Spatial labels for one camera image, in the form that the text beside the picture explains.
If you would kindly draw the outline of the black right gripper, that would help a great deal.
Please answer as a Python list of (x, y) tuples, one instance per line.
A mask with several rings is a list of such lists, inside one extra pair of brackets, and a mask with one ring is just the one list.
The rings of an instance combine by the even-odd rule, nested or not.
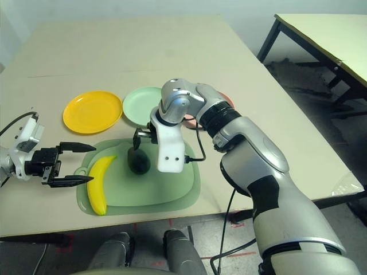
[(137, 128), (135, 130), (133, 136), (133, 148), (135, 151), (139, 149), (141, 138), (149, 138), (152, 143), (158, 142), (155, 126), (152, 123), (147, 123), (146, 127), (147, 129)]

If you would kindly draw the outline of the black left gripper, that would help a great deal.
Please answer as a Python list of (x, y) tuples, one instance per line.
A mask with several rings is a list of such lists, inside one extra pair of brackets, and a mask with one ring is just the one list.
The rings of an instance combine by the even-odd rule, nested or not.
[(36, 150), (31, 158), (25, 162), (25, 174), (41, 177), (41, 183), (51, 188), (74, 187), (85, 184), (94, 179), (92, 176), (65, 176), (57, 178), (61, 161), (59, 154), (63, 151), (90, 152), (96, 151), (94, 146), (79, 142), (60, 142), (59, 146)]

